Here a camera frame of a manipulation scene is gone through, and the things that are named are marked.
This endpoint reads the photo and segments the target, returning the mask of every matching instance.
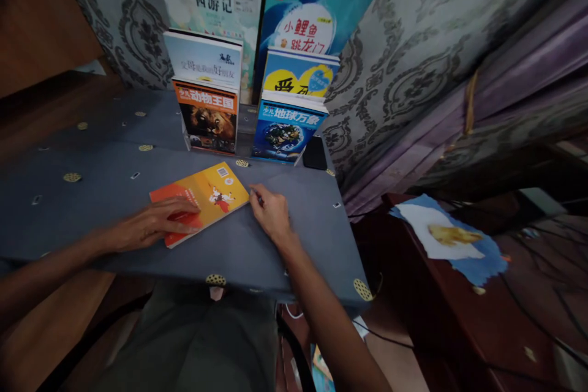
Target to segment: table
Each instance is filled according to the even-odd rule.
[[[244,186],[261,182],[288,198],[292,224],[329,286],[350,314],[365,309],[368,303],[353,281],[366,278],[336,178],[306,168],[302,161],[293,167],[246,158],[256,115],[251,107],[242,107],[236,157],[188,151],[170,91],[125,92],[88,115],[86,130],[74,126],[50,136],[4,170],[0,258],[38,259],[144,207],[150,191],[226,161]],[[155,148],[140,151],[140,145]],[[247,159],[250,166],[237,166],[237,159]],[[330,157],[327,161],[334,170]],[[65,182],[62,177],[72,172],[82,180]],[[40,202],[33,205],[38,195]],[[293,298],[280,256],[249,205],[173,250],[161,242],[104,258],[96,267],[189,281],[220,274],[229,286]]]
[[[413,197],[387,194],[383,200],[391,207]],[[392,293],[393,306],[417,348],[415,355],[431,391],[544,392],[559,384],[552,341],[517,306],[499,277],[488,281],[484,295],[476,294],[447,261],[427,258],[412,228],[386,211],[366,216],[353,231],[367,273],[382,274]],[[494,239],[513,257],[508,278],[527,308],[542,319],[540,309],[555,315],[551,304],[542,308],[537,300],[532,307],[534,298],[545,296],[525,250],[510,244],[508,238]],[[522,296],[526,285],[530,296]],[[584,350],[580,343],[574,346]],[[535,360],[526,355],[525,347],[532,349]]]

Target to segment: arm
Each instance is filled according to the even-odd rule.
[[[79,242],[52,252],[0,280],[0,333],[21,319],[68,278],[105,254],[146,248],[165,232],[194,233],[193,228],[167,218],[200,209],[183,198],[148,205],[107,230],[92,232]]]
[[[255,218],[288,268],[292,288],[326,360],[338,391],[391,391],[384,374],[347,313],[290,228],[288,204],[263,185],[251,186]]]

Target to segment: forearm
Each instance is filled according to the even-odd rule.
[[[335,388],[342,391],[390,391],[388,381],[360,338],[297,236],[276,244],[296,298],[317,339]]]
[[[102,253],[91,239],[50,253],[0,280],[0,332]]]

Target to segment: right hand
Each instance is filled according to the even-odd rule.
[[[288,201],[284,195],[270,192],[263,184],[251,184],[249,202],[263,231],[278,247],[288,246],[295,236],[288,217]]]

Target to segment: blue cloth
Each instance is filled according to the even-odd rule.
[[[485,255],[484,258],[474,259],[465,258],[460,260],[450,260],[449,262],[454,269],[462,273],[472,285],[482,287],[486,284],[490,277],[496,276],[508,268],[508,263],[500,256],[500,249],[492,238],[483,232],[476,230],[475,228],[460,222],[457,219],[453,219],[451,215],[446,212],[434,199],[427,195],[421,195],[417,198],[411,199],[410,201],[404,202],[404,204],[420,205],[423,207],[434,208],[439,210],[441,213],[446,215],[451,223],[456,227],[463,228],[464,230],[479,233],[483,236],[481,241],[474,242],[472,245]],[[400,210],[397,207],[393,207],[390,210],[390,214],[399,219],[404,219]]]

